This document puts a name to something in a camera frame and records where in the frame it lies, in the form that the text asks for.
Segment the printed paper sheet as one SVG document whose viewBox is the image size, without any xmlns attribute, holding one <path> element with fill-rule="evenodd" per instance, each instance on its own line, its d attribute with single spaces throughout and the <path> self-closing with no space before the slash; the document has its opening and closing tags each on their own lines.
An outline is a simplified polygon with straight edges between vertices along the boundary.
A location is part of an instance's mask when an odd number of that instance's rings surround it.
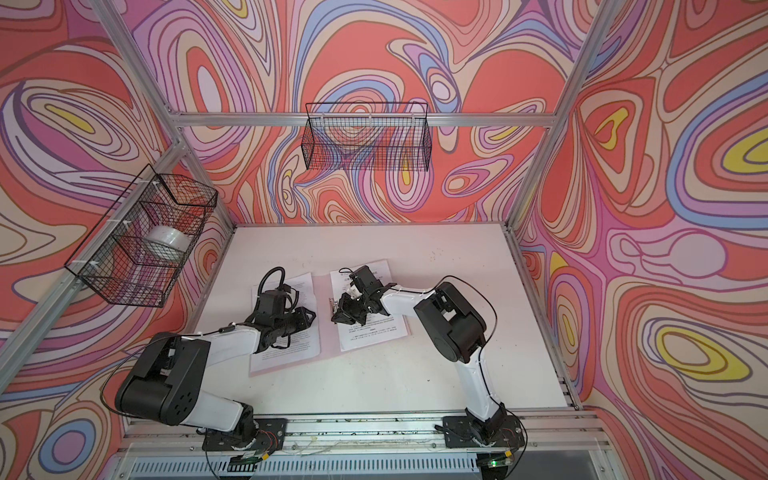
<svg viewBox="0 0 768 480">
<path fill-rule="evenodd" d="M 330 274 L 334 301 L 338 301 L 342 293 L 351 292 L 349 275 L 347 270 L 343 270 L 342 273 L 334 271 Z M 342 352 L 378 345 L 410 335 L 408 322 L 402 315 L 369 314 L 365 326 L 339 323 L 337 331 Z"/>
<path fill-rule="evenodd" d="M 313 361 L 320 355 L 320 330 L 319 323 L 315 320 L 317 300 L 313 278 L 310 273 L 305 273 L 288 279 L 287 284 L 298 288 L 297 307 L 304 307 L 313 312 L 313 315 L 309 315 L 309 318 L 313 319 L 312 324 L 290 337 L 278 339 L 277 348 L 270 347 L 262 353 L 254 354 L 250 359 L 251 376 L 287 368 L 303 361 Z"/>
</svg>

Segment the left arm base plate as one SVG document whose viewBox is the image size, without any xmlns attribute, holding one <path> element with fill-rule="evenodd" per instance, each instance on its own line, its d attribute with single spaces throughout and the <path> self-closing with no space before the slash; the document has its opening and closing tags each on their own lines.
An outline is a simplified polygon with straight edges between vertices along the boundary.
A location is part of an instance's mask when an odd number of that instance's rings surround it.
<svg viewBox="0 0 768 480">
<path fill-rule="evenodd" d="M 283 448 L 288 420 L 280 417 L 247 418 L 231 432 L 208 429 L 205 452 L 274 452 Z"/>
</svg>

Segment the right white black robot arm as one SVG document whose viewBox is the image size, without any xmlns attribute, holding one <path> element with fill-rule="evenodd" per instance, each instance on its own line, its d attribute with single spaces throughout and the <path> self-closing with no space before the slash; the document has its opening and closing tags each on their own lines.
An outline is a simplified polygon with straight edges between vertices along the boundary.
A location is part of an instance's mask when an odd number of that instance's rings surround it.
<svg viewBox="0 0 768 480">
<path fill-rule="evenodd" d="M 356 287 L 336 300 L 331 321 L 364 325 L 374 314 L 416 317 L 432 345 L 456 366 L 466 398 L 466 434 L 458 437 L 489 446 L 502 430 L 506 410 L 493 398 L 483 368 L 487 324 L 478 310 L 450 282 L 431 290 L 408 290 L 396 283 Z"/>
</svg>

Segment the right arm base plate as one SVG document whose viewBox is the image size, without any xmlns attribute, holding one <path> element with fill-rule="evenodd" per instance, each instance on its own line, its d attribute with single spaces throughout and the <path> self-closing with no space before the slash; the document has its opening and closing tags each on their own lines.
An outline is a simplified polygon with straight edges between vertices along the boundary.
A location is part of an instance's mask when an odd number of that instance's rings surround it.
<svg viewBox="0 0 768 480">
<path fill-rule="evenodd" d="M 449 449 L 504 448 L 516 451 L 526 444 L 522 427 L 508 416 L 480 421 L 469 414 L 444 416 L 434 425 Z"/>
</svg>

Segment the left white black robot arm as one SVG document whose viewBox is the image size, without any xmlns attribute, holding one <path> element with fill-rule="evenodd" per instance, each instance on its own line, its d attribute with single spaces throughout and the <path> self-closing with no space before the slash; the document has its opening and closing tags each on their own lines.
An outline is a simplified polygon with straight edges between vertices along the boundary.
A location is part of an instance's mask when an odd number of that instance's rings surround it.
<svg viewBox="0 0 768 480">
<path fill-rule="evenodd" d="M 212 365 L 287 348 L 291 337 L 309 329 L 316 313 L 298 304 L 286 287 L 262 292 L 245 321 L 196 335 L 160 333 L 139 355 L 122 381 L 115 409 L 167 426 L 203 429 L 226 448 L 245 450 L 259 435 L 253 408 L 203 389 Z"/>
</svg>

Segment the pink folder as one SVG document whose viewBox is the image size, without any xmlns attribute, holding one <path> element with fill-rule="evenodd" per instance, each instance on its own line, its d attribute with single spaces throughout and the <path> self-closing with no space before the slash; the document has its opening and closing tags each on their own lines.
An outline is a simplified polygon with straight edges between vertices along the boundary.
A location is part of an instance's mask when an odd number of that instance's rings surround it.
<svg viewBox="0 0 768 480">
<path fill-rule="evenodd" d="M 346 267 L 344 267 L 339 272 L 342 273 L 343 270 L 347 270 L 349 272 L 349 269 Z M 337 331 L 337 324 L 334 324 L 331 321 L 331 313 L 334 309 L 334 300 L 333 300 L 333 294 L 332 294 L 330 274 L 324 275 L 324 276 L 314 276 L 311 274 L 313 278 L 314 293 L 317 300 L 317 310 L 316 310 L 315 320 L 319 323 L 320 342 L 321 342 L 320 355 L 313 361 L 299 362 L 298 364 L 288 366 L 287 368 L 338 357 L 342 354 L 354 351 L 354 350 L 349 352 L 341 351 L 340 344 L 339 344 L 339 335 Z"/>
</svg>

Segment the printed paper sheet top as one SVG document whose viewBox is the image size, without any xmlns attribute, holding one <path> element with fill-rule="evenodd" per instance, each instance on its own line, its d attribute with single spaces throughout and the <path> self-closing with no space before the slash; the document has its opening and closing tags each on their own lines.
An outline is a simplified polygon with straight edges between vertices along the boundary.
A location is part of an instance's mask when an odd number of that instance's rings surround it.
<svg viewBox="0 0 768 480">
<path fill-rule="evenodd" d="M 270 347 L 262 353 L 254 354 L 250 359 L 251 376 L 287 368 L 303 361 L 313 361 L 320 355 L 320 330 L 319 323 L 315 320 L 317 300 L 313 278 L 310 273 L 305 273 L 288 279 L 287 284 L 298 288 L 297 307 L 304 307 L 313 312 L 313 315 L 309 315 L 309 318 L 313 319 L 312 324 L 290 337 L 278 339 L 277 348 Z"/>
</svg>

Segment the printed paper sheet bottom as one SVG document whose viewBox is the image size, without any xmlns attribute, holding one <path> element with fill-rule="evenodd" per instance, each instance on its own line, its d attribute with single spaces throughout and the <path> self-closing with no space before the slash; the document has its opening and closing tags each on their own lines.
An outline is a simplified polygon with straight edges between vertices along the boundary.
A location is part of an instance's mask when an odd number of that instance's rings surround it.
<svg viewBox="0 0 768 480">
<path fill-rule="evenodd" d="M 330 274 L 334 301 L 338 301 L 342 293 L 351 292 L 349 275 L 347 270 L 343 270 L 342 273 L 334 271 Z M 365 326 L 339 323 L 337 331 L 342 352 L 378 345 L 410 335 L 408 322 L 402 315 L 369 314 Z"/>
</svg>

